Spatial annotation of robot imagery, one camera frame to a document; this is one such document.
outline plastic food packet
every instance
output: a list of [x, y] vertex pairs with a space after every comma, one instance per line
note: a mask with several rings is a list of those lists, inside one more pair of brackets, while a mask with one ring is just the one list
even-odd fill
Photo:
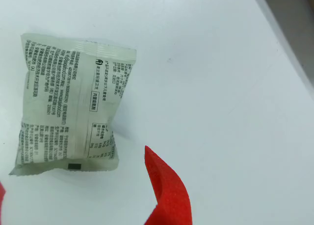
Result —
[[110, 124], [136, 51], [29, 33], [22, 45], [28, 73], [11, 174], [115, 169], [119, 159]]

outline black rectangle label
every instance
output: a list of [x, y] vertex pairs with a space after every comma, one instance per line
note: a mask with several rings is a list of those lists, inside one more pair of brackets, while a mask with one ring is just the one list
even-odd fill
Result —
[[89, 111], [98, 111], [99, 92], [92, 91], [90, 97]]

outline red object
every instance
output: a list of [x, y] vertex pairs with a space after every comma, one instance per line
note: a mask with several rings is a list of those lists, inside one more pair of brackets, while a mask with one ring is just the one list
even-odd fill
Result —
[[2, 187], [2, 184], [0, 182], [0, 225], [1, 225], [1, 205], [2, 205], [2, 200], [3, 200], [4, 194], [5, 194], [5, 190]]
[[190, 199], [176, 172], [148, 146], [145, 165], [158, 203], [145, 225], [192, 225]]

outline white table surface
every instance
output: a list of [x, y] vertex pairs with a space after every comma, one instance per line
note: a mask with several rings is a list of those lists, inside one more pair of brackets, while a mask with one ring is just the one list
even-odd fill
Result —
[[[8, 176], [32, 31], [137, 49], [117, 170]], [[145, 145], [185, 183], [196, 225], [313, 224], [314, 101], [277, 37], [256, 0], [0, 0], [3, 225], [143, 224]]]

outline sealed snack bag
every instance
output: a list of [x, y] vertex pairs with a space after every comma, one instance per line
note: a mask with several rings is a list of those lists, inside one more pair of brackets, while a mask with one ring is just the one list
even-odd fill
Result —
[[29, 33], [22, 45], [28, 73], [11, 174], [115, 169], [119, 159], [110, 125], [136, 51]]

